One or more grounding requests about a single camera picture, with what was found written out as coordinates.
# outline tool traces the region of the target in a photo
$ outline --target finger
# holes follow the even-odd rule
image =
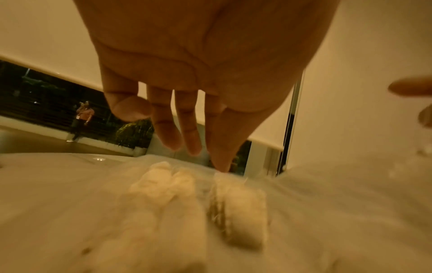
[[[152,123],[155,133],[162,143],[171,150],[178,150],[182,145],[171,111],[172,90],[147,86],[147,99],[152,104]]]
[[[254,113],[225,109],[213,124],[213,128],[217,128],[217,130],[212,132],[208,146],[211,161],[215,168],[227,172],[240,146],[277,108]]]
[[[418,121],[423,126],[432,128],[432,104],[419,113]]]
[[[175,108],[177,109],[181,134],[188,152],[193,156],[198,155],[202,149],[195,115],[197,98],[198,90],[175,91]]]
[[[206,145],[209,147],[210,139],[212,138],[212,133],[214,130],[214,124],[216,118],[224,110],[224,105],[222,104],[219,96],[213,96],[206,94],[206,100],[204,103],[204,115],[206,119]]]
[[[138,97],[138,82],[118,75],[103,64],[100,64],[100,72],[105,98],[116,117],[132,122],[150,116],[150,103]]]
[[[401,96],[432,96],[432,76],[400,79],[388,89]]]

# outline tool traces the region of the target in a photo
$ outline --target floor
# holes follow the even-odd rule
[[[119,152],[85,144],[67,143],[65,140],[0,126],[0,154],[22,152],[94,153],[124,156]]]

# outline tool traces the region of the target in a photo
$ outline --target person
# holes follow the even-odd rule
[[[249,135],[288,96],[326,35],[339,0],[74,0],[99,57],[103,90],[124,121],[151,117],[162,143],[202,149],[228,171]],[[138,97],[147,84],[147,99]],[[181,134],[171,112],[172,91]]]
[[[67,140],[67,142],[74,142],[77,140],[83,128],[89,124],[91,118],[95,115],[95,111],[90,108],[90,103],[88,101],[80,104],[81,106],[76,110],[76,119],[72,123],[71,134],[74,136],[72,139]]]

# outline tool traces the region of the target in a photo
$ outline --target hand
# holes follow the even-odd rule
[[[400,96],[432,98],[432,76],[405,78],[394,81],[388,89]],[[432,104],[418,114],[420,124],[432,128]]]
[[[114,115],[151,116],[164,145],[201,151],[227,171],[238,148],[285,100],[318,49],[338,0],[75,0],[99,56]],[[137,97],[138,82],[147,98]],[[175,105],[183,135],[172,117]]]

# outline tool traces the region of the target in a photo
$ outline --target palm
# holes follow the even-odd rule
[[[177,149],[181,136],[169,107],[175,90],[183,139],[197,154],[194,106],[201,89],[207,147],[215,166],[226,169],[229,157],[288,95],[337,1],[75,2],[98,52],[114,114],[129,121],[151,114],[161,140]],[[148,85],[148,102],[136,97],[139,81]]]

